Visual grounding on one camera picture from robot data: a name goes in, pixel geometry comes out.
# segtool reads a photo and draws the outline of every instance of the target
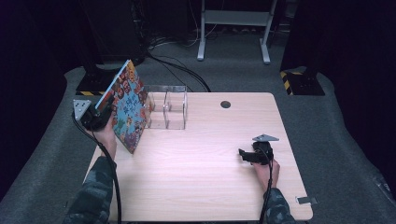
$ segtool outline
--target colorful book cover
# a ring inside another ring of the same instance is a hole
[[[96,105],[101,111],[108,100],[113,100],[114,132],[131,153],[134,153],[147,123],[144,107],[147,95],[134,64],[128,60]]]

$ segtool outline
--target gray jacket sleeve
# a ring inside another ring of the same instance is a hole
[[[283,223],[291,224],[296,223],[294,217],[290,213],[288,202],[286,202],[283,194],[279,189],[271,189],[271,194],[268,199],[267,210],[265,218],[268,224]]]
[[[113,177],[106,157],[99,157],[64,218],[69,223],[107,223],[113,197]]]

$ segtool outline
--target yellow and black hazard tape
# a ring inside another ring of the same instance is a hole
[[[76,95],[86,96],[103,95],[104,93],[104,91],[76,91]]]
[[[286,92],[288,93],[288,95],[294,95],[293,90],[291,89],[291,85],[288,80],[288,73],[292,73],[294,75],[302,75],[302,73],[300,73],[300,72],[285,72],[285,71],[280,72],[280,76],[282,77],[283,85],[285,86]]]

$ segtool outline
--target gray carpet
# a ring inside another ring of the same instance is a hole
[[[312,206],[314,217],[309,223],[396,223],[396,206],[375,184],[374,178],[381,174],[348,134],[330,80],[318,75],[326,96],[288,96],[278,71],[287,35],[276,35],[269,49],[270,65],[262,62],[259,38],[230,35],[208,40],[203,62],[196,60],[198,44],[189,48],[167,44],[151,53],[179,59],[212,91],[271,92],[275,96],[306,191],[319,200]],[[147,85],[182,84],[151,59],[138,65],[137,71]],[[172,71],[192,91],[205,90],[186,73]],[[75,95],[83,76],[83,68],[65,74],[64,99],[0,203],[0,223],[59,223],[63,219],[95,148],[70,117],[73,99],[98,99]]]

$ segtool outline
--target hand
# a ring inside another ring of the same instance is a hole
[[[113,119],[114,119],[114,114],[111,113],[111,116],[108,119],[107,125],[105,126],[104,129],[98,132],[92,132],[88,130],[85,131],[90,136],[94,136],[98,140],[98,142],[102,143],[107,149],[111,158],[114,160],[114,158],[116,157],[117,142],[116,142],[116,135],[113,130],[113,124],[112,124]]]
[[[262,188],[267,191],[268,189],[268,180],[270,179],[270,166],[267,165],[261,165],[259,163],[252,163],[254,166],[254,169],[256,170],[256,175],[259,178],[260,184],[262,184]],[[279,170],[280,170],[280,165],[277,163],[277,161],[274,159],[273,162],[273,172],[272,172],[272,185],[271,188],[276,188],[277,180],[279,179]]]

